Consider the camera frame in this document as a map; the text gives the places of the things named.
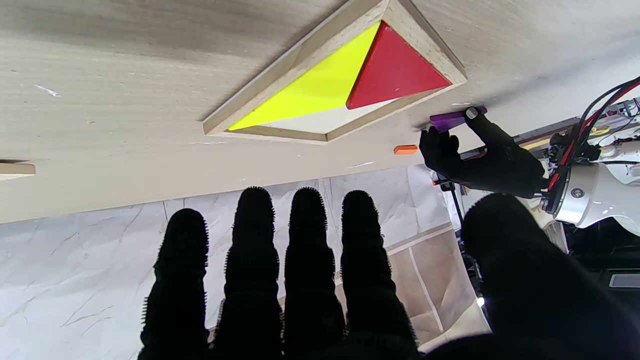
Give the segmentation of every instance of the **wooden edge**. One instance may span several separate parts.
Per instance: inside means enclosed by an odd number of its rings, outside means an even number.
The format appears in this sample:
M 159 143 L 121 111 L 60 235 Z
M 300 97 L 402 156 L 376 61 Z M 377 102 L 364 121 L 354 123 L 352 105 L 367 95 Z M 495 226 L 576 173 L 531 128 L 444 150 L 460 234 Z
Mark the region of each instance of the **wooden edge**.
M 33 164 L 0 163 L 0 174 L 21 176 L 35 175 L 36 167 Z
M 421 102 L 427 101 L 432 97 L 438 96 L 460 85 L 461 83 L 453 84 L 444 88 L 429 90 L 429 91 L 421 92 L 419 94 L 402 97 L 394 102 L 390 102 L 387 105 L 384 105 L 379 109 L 376 109 L 366 115 L 363 115 L 348 124 L 344 124 L 343 126 L 340 126 L 337 129 L 330 131 L 326 135 L 327 142 L 331 142 L 357 129 L 361 129 L 365 126 L 375 124 L 380 120 L 386 119 L 391 115 L 395 115 L 400 111 L 403 111 L 412 106 L 418 105 Z
M 11 180 L 36 174 L 36 167 L 32 164 L 0 163 L 0 181 Z
M 349 0 L 258 76 L 208 115 L 204 133 L 226 131 L 382 18 L 389 0 Z
M 410 0 L 390 0 L 382 20 L 452 84 L 467 81 L 462 63 Z
M 227 138 L 243 138 L 254 140 L 276 140 L 281 142 L 310 143 L 315 145 L 326 144 L 326 135 L 319 133 L 309 133 L 306 131 L 279 129 L 268 126 L 252 126 L 233 131 L 223 131 L 212 134 Z

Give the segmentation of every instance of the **robotic hand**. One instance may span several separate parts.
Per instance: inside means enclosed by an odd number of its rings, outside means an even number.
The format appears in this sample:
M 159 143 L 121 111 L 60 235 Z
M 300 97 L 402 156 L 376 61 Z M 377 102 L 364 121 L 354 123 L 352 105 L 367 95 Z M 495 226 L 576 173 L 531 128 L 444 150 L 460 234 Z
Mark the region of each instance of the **robotic hand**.
M 420 152 L 427 167 L 472 189 L 527 199 L 545 187 L 547 180 L 540 161 L 499 126 L 476 108 L 467 109 L 465 121 L 486 145 L 486 153 L 463 161 L 458 154 L 458 137 L 450 136 L 448 131 L 439 133 L 432 126 L 420 136 Z

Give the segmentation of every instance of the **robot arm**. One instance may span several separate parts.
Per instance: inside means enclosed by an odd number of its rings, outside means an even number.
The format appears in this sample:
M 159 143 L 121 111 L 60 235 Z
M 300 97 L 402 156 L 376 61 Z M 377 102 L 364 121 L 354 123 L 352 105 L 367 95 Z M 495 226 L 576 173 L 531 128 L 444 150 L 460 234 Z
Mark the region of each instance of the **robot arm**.
M 574 164 L 555 192 L 549 211 L 558 221 L 587 227 L 613 217 L 629 232 L 640 236 L 640 141 L 627 138 L 600 149 L 597 160 Z

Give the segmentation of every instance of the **orange block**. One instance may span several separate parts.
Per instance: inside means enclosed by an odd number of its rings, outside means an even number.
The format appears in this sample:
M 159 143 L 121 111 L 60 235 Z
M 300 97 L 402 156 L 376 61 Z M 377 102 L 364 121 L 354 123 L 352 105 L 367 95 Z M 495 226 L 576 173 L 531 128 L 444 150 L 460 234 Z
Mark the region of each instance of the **orange block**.
M 394 149 L 395 155 L 411 155 L 418 151 L 418 147 L 415 145 L 398 145 Z

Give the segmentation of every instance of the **purple block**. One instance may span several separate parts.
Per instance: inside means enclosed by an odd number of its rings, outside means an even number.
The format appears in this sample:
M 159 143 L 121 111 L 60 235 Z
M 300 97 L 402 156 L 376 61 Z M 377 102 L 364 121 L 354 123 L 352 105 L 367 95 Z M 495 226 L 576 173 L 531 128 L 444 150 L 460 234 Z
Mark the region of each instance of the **purple block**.
M 476 108 L 481 113 L 486 114 L 486 108 L 484 106 L 476 106 Z M 431 121 L 431 125 L 435 126 L 439 133 L 444 133 L 447 130 L 451 130 L 465 123 L 465 111 L 433 115 L 429 117 L 429 120 Z

